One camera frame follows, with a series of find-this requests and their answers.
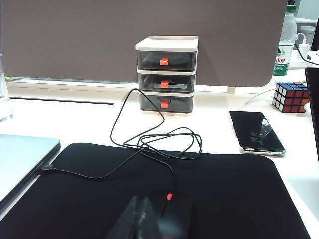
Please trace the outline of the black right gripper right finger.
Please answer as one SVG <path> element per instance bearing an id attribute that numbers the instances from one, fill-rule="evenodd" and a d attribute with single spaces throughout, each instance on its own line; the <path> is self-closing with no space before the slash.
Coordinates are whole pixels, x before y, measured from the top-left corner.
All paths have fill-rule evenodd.
<path id="1" fill-rule="evenodd" d="M 140 206 L 139 212 L 139 238 L 140 239 L 161 239 L 162 234 L 158 227 L 158 222 L 150 203 L 145 197 Z"/>

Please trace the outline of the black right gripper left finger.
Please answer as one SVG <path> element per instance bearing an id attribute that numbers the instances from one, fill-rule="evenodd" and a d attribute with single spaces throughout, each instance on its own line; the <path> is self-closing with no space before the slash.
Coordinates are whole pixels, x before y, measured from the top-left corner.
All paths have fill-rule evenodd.
<path id="1" fill-rule="evenodd" d="M 106 238 L 135 239 L 139 212 L 140 201 L 137 196 L 133 196 L 107 234 Z"/>

